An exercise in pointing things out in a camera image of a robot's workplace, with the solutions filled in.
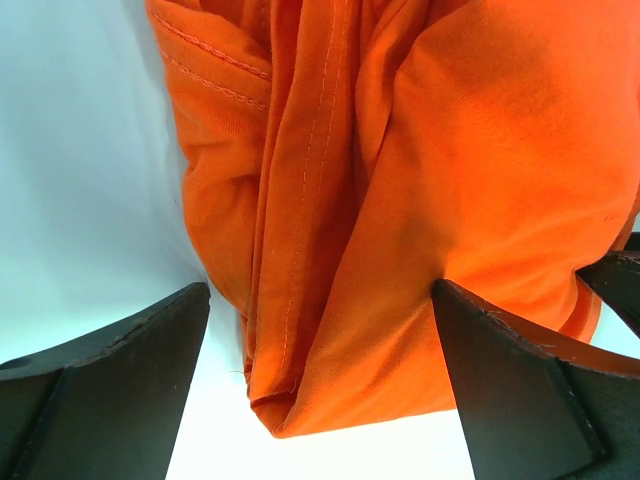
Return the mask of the orange t-shirt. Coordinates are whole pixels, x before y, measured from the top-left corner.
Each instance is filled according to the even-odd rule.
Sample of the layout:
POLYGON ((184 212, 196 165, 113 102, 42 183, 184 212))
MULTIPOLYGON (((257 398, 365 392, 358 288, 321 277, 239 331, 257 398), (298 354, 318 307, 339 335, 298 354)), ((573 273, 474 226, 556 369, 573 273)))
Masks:
POLYGON ((635 1, 150 1, 186 228, 277 438, 448 410, 448 278, 582 342, 639 211, 635 1))

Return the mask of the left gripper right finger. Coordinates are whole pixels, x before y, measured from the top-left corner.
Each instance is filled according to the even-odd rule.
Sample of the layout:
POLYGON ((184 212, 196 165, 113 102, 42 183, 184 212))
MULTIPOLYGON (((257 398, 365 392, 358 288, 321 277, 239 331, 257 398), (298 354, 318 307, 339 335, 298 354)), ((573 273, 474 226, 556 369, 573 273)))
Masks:
POLYGON ((636 479, 639 362, 513 315, 449 280, 437 330, 478 479, 636 479))

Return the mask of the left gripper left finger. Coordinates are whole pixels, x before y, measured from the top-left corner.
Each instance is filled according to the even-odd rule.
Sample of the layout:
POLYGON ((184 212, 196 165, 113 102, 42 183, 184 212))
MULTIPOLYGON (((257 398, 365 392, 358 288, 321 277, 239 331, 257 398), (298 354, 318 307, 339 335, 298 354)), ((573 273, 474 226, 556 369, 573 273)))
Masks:
POLYGON ((165 478, 209 316, 192 283, 1 365, 4 479, 165 478))

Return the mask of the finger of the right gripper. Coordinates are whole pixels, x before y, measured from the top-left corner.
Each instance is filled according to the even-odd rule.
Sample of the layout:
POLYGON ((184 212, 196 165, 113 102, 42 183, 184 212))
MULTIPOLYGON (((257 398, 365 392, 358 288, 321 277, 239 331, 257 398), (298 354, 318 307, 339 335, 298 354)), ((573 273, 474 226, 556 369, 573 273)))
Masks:
POLYGON ((639 337, 639 233, 577 275, 639 337))

